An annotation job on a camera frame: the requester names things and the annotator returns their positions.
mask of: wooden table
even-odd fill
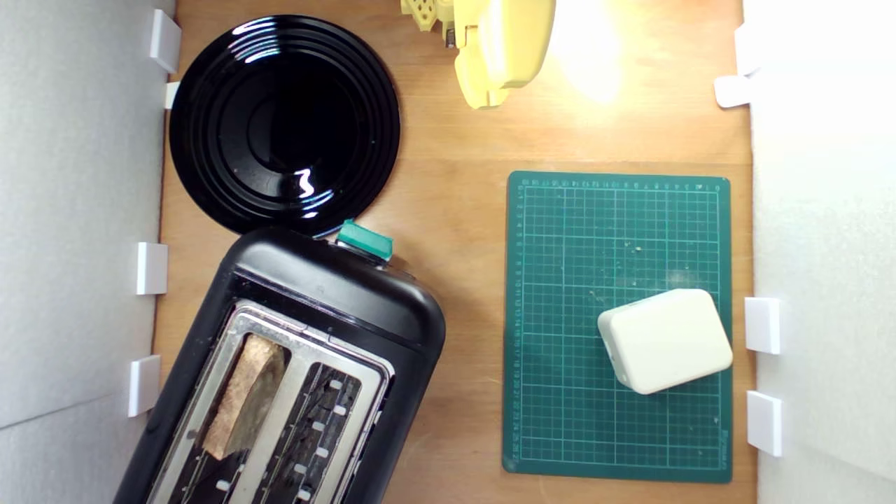
[[[397,0],[179,0],[180,69],[234,25],[304,13],[354,31],[392,71],[401,100],[401,152],[389,184],[359,221],[395,238],[397,255],[439,300],[448,335],[386,502],[752,504],[756,454],[746,444],[745,391],[754,384],[754,364],[744,349],[740,301],[753,278],[749,116],[744,109],[720,110],[712,95],[712,80],[735,69],[740,2],[559,4],[564,36],[555,36],[538,78],[495,110],[466,106],[454,78],[455,51],[443,47],[437,32],[419,32],[400,15]],[[576,6],[579,12],[571,10]],[[731,180],[731,484],[560,478],[501,468],[504,194],[515,169]],[[169,284],[159,298],[154,343],[164,373],[234,239],[189,199],[166,154],[161,241],[170,246]]]

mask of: yellow object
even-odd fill
[[[401,0],[421,31],[442,22],[454,70],[474,109],[497,107],[535,78],[545,60],[556,0]]]

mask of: black toaster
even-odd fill
[[[282,349],[254,437],[206,450],[249,337]],[[365,250],[247,233],[218,273],[116,503],[378,502],[444,342],[434,299]]]

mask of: green cutting mat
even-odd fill
[[[517,171],[507,183],[504,468],[731,481],[731,370],[639,395],[616,380],[598,315],[709,291],[731,337],[724,178]]]

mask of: black plate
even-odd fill
[[[277,15],[237,26],[193,61],[169,141],[187,193],[218,223],[317,237],[374,201],[400,129],[392,81],[363,40]]]

